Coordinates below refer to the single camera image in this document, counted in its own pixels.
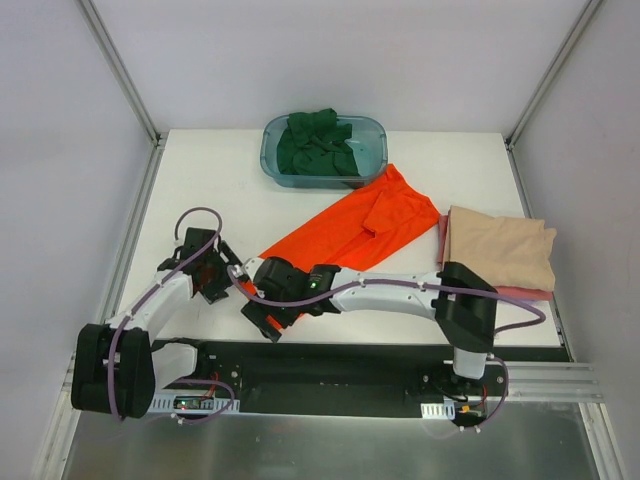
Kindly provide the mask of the orange t shirt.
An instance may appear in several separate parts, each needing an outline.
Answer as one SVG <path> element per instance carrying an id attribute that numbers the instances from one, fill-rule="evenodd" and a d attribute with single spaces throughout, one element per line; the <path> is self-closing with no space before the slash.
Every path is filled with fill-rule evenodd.
<path id="1" fill-rule="evenodd" d="M 318 264 L 368 270 L 438 224 L 429 197 L 392 164 L 264 251 L 307 272 Z"/>

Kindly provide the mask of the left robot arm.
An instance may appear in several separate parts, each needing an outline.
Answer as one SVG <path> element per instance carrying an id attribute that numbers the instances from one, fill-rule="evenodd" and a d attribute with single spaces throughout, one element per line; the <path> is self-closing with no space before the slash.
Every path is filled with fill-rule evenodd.
<path id="1" fill-rule="evenodd" d="M 204 387 L 210 363 L 196 347 L 152 345 L 169 320 L 196 296 L 213 304 L 228 296 L 227 267 L 239 262 L 215 230 L 189 227 L 182 245 L 162 261 L 146 289 L 103 324 L 84 326 L 77 337 L 71 405 L 80 411 L 141 418 L 157 390 L 176 380 Z"/>

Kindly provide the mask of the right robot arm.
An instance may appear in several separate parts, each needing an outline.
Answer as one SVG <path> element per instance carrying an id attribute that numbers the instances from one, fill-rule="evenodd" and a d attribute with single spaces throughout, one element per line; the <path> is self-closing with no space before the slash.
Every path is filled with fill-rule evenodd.
<path id="1" fill-rule="evenodd" d="M 305 272 L 279 257 L 254 257 L 240 271 L 255 290 L 247 295 L 243 314 L 272 342 L 303 315 L 412 315 L 435 322 L 453 346 L 450 382 L 457 392 L 473 394 L 486 381 L 498 295 L 460 263 L 448 262 L 439 272 L 385 276 L 331 264 Z"/>

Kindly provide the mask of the dark green t shirt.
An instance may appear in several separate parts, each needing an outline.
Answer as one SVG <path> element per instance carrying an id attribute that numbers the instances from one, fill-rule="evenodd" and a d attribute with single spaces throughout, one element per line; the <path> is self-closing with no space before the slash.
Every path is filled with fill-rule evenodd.
<path id="1" fill-rule="evenodd" d="M 340 124 L 332 108 L 291 113 L 277 144 L 278 170 L 285 175 L 358 177 L 351 138 L 352 125 Z"/>

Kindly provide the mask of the teal plastic bin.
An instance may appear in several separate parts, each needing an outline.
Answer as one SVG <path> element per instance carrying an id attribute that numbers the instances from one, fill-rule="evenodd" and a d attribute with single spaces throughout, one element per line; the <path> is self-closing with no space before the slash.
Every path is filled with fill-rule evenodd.
<path id="1" fill-rule="evenodd" d="M 263 131 L 260 149 L 260 166 L 263 172 L 278 185 L 304 189 L 357 189 L 373 182 L 384 173 L 388 164 L 387 136 L 383 126 L 365 116 L 338 115 L 340 124 L 352 125 L 352 138 L 348 144 L 353 149 L 358 177 L 302 176 L 281 174 L 277 166 L 277 144 L 287 126 L 290 114 L 271 120 Z"/>

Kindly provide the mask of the beige folded t shirt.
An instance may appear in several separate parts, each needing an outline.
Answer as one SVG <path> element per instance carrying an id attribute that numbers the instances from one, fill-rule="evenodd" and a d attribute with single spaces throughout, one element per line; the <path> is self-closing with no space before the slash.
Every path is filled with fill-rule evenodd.
<path id="1" fill-rule="evenodd" d="M 453 206 L 441 227 L 441 263 L 461 263 L 494 287 L 554 290 L 550 257 L 557 231 L 543 220 Z"/>

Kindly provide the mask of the pink folded t shirt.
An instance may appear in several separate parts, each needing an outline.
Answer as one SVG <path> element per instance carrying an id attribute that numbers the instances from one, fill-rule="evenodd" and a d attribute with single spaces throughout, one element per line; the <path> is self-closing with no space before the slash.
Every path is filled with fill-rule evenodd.
<path id="1" fill-rule="evenodd" d="M 436 258 L 436 264 L 439 267 L 444 263 L 447 230 L 448 216 L 441 215 L 438 220 L 439 248 Z M 509 286 L 496 286 L 495 289 L 501 295 L 526 301 L 550 301 L 552 299 L 552 293 L 549 291 Z"/>

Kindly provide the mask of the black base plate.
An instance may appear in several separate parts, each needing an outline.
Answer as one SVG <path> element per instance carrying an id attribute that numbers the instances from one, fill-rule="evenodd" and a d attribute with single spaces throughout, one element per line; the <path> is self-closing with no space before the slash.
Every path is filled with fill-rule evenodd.
<path id="1" fill-rule="evenodd" d="M 512 376 L 497 362 L 479 380 L 456 380 L 444 346 L 295 344 L 173 338 L 163 347 L 196 350 L 196 369 L 173 384 L 193 397 L 214 390 L 227 412 L 372 418 L 419 418 L 421 407 L 467 399 L 486 405 L 510 391 Z"/>

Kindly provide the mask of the left aluminium frame post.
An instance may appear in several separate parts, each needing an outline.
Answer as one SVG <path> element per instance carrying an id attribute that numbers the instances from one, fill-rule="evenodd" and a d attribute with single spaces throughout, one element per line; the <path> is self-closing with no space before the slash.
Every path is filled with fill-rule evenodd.
<path id="1" fill-rule="evenodd" d="M 152 120 L 95 2 L 76 0 L 75 4 L 146 137 L 154 147 L 158 146 L 162 140 L 162 132 Z"/>

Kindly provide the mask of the aluminium frame post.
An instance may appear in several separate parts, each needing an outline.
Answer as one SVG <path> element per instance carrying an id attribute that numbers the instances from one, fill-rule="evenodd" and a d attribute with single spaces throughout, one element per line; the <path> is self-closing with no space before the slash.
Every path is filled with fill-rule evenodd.
<path id="1" fill-rule="evenodd" d="M 162 132 L 152 120 L 95 2 L 76 0 L 75 4 L 146 137 L 154 147 L 158 146 L 162 140 Z"/>
<path id="2" fill-rule="evenodd" d="M 505 136 L 505 145 L 508 151 L 512 151 L 524 133 L 529 121 L 538 109 L 539 105 L 553 86 L 556 79 L 571 58 L 582 37 L 594 21 L 599 10 L 605 4 L 603 0 L 588 0 L 582 5 L 576 19 L 561 41 L 556 53 L 538 81 L 532 95 L 519 115 L 515 125 Z"/>

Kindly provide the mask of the right aluminium frame post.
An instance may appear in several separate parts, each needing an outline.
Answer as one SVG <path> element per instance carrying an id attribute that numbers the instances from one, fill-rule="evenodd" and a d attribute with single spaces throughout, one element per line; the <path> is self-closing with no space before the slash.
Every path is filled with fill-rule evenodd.
<path id="1" fill-rule="evenodd" d="M 588 0 L 582 5 L 576 19 L 561 41 L 556 53 L 538 81 L 532 95 L 519 115 L 515 125 L 505 136 L 505 145 L 508 151 L 512 151 L 524 133 L 529 121 L 538 109 L 539 105 L 553 86 L 556 79 L 571 58 L 582 37 L 594 21 L 599 10 L 605 4 L 603 0 Z"/>

